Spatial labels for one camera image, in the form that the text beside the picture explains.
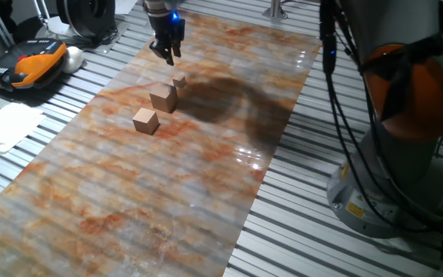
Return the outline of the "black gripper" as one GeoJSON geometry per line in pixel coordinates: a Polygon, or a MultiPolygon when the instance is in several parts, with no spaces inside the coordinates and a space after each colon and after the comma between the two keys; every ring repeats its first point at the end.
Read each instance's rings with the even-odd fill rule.
{"type": "Polygon", "coordinates": [[[155,40],[149,48],[168,65],[174,65],[172,51],[175,57],[182,56],[180,48],[185,37],[185,20],[173,11],[159,17],[150,16],[149,21],[155,33],[155,40]]]}

